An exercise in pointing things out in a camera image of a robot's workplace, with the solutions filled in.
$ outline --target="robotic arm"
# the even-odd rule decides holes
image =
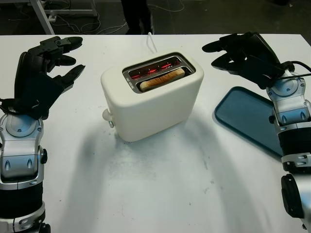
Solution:
[[[203,46],[205,52],[225,50],[212,62],[216,69],[240,75],[261,89],[266,89],[274,104],[269,121],[276,127],[284,156],[282,164],[289,172],[281,179],[286,212],[303,222],[311,233],[311,107],[305,99],[306,82],[295,75],[294,64],[311,68],[302,62],[280,63],[269,45],[258,33],[232,34]]]
[[[78,65],[65,76],[47,75],[55,66],[70,66],[63,55],[80,47],[82,38],[58,36],[22,53],[15,79],[15,98],[0,101],[0,233],[49,233],[43,223],[44,164],[47,151],[40,146],[43,120],[56,99],[73,86],[84,69]]]

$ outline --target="power cord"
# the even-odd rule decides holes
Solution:
[[[166,8],[154,5],[154,4],[148,4],[148,6],[159,8],[159,9],[161,9],[163,11],[168,11],[168,12],[181,12],[181,11],[183,11],[185,9],[185,5],[183,4],[182,0],[179,0],[179,1],[180,1],[180,4],[182,5],[181,9],[179,9],[179,10],[170,10],[170,9],[166,9]]]
[[[20,13],[21,15],[26,16],[26,18],[8,19],[8,20],[9,20],[9,21],[27,21],[27,20],[30,19],[30,16],[29,16],[28,14],[24,13],[22,8],[20,9],[19,13]]]
[[[146,41],[146,43],[147,43],[147,47],[149,48],[149,50],[152,52],[152,53],[155,53],[151,48],[150,48],[150,46],[149,46],[149,37],[150,37],[150,39],[151,39],[151,42],[152,42],[152,44],[153,44],[153,46],[154,46],[154,49],[155,49],[155,52],[157,52],[157,49],[156,49],[156,45],[155,45],[155,43],[154,43],[154,40],[152,39],[152,33],[151,32],[149,32],[148,33],[148,35],[147,35],[147,41]]]

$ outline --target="toaster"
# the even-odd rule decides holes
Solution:
[[[134,142],[190,115],[203,80],[202,68],[178,50],[157,52],[101,76],[108,108],[103,118]]]

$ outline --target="white table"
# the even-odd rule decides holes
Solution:
[[[41,141],[49,153],[43,198],[52,232],[305,233],[284,210],[281,163],[212,118],[234,86],[266,96],[255,84],[211,67],[220,54],[201,47],[220,36],[154,36],[158,50],[190,54],[205,77],[187,121],[135,143],[122,141],[102,119],[100,76],[119,61],[150,54],[146,36],[84,36],[70,55],[86,68],[50,109]],[[0,37],[1,98],[13,96],[20,54],[49,37]],[[264,38],[280,61],[310,64],[311,48],[300,35]],[[57,67],[52,76],[68,70]]]

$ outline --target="cable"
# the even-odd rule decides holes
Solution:
[[[12,112],[8,109],[5,109],[2,107],[2,105],[0,105],[0,109],[4,112],[4,113],[8,113],[8,114],[12,114],[12,115],[22,115],[23,113],[16,113],[16,112]]]
[[[91,32],[95,32],[95,31],[97,31],[98,29],[100,29],[101,28],[101,21],[99,20],[99,13],[97,13],[97,22],[95,22],[95,23],[87,23],[87,24],[84,24],[84,25],[82,25],[81,26],[81,28],[80,28],[80,32],[81,33],[91,33]],[[82,28],[84,28],[84,27],[86,27],[86,26],[88,26],[88,25],[93,25],[93,24],[97,24],[98,23],[98,26],[97,26],[97,28],[96,29],[94,29],[94,30],[91,30],[91,31],[86,31],[86,32],[84,32],[83,30],[82,30]]]
[[[305,69],[307,69],[309,72],[311,72],[311,67],[309,67],[308,65],[304,64],[303,62],[291,61],[291,63],[301,65],[302,67],[304,67]]]
[[[292,75],[292,76],[287,76],[287,77],[281,77],[281,78],[278,78],[278,80],[280,80],[280,79],[300,78],[300,77],[306,77],[306,76],[311,76],[311,73],[310,74],[299,74],[299,75]]]
[[[57,16],[57,17],[59,17],[62,21],[64,21],[65,24],[54,24],[54,23],[53,23],[52,25],[54,25],[54,26],[67,26],[67,27],[68,27],[69,29],[71,29],[74,33],[80,33],[80,29],[78,28],[77,25],[75,25],[75,24],[73,24],[73,23],[67,22],[67,21],[64,20],[61,16]],[[75,30],[71,27],[71,25],[75,26],[76,29],[77,29],[78,31],[75,31]]]
[[[154,48],[155,48],[155,52],[157,52],[156,45],[155,45],[155,43],[154,43],[154,40],[152,39],[152,34],[151,34],[151,32],[149,32],[148,35],[147,35],[147,42],[146,42],[146,43],[147,43],[147,47],[149,48],[149,50],[150,50],[152,53],[155,53],[155,52],[149,47],[149,43],[148,43],[149,37],[150,37],[151,42],[152,42],[152,44],[153,44],[153,46],[154,46]]]
[[[27,21],[30,19],[30,16],[24,13],[22,9],[19,11],[19,13],[26,16],[27,18],[9,19],[9,21]]]
[[[127,23],[124,23],[124,24],[122,24],[122,25],[120,25],[120,26],[115,26],[115,27],[105,28],[105,29],[103,29],[103,30],[99,31],[99,32],[98,32],[98,33],[96,33],[96,34],[97,34],[97,35],[109,35],[109,34],[112,34],[112,33],[117,32],[118,30],[120,30],[121,28],[123,28],[123,27],[124,27],[124,26],[126,26],[126,25],[127,25]],[[112,31],[112,32],[109,32],[109,33],[104,33],[104,34],[101,34],[102,32],[107,31],[107,30],[109,30],[109,29],[113,29],[113,28],[118,28],[118,29],[116,29],[116,30],[114,30],[114,31]]]
[[[157,6],[157,5],[154,5],[154,4],[148,4],[148,6],[153,6],[153,7],[155,7],[155,8],[159,8],[159,9],[161,9],[161,10],[163,10],[163,11],[168,11],[168,12],[180,12],[180,11],[183,11],[183,10],[185,9],[185,5],[183,4],[183,2],[182,2],[181,0],[179,0],[179,1],[180,1],[180,4],[182,5],[182,8],[179,9],[179,10],[165,9],[165,8],[163,8],[163,7],[160,7],[160,6]]]

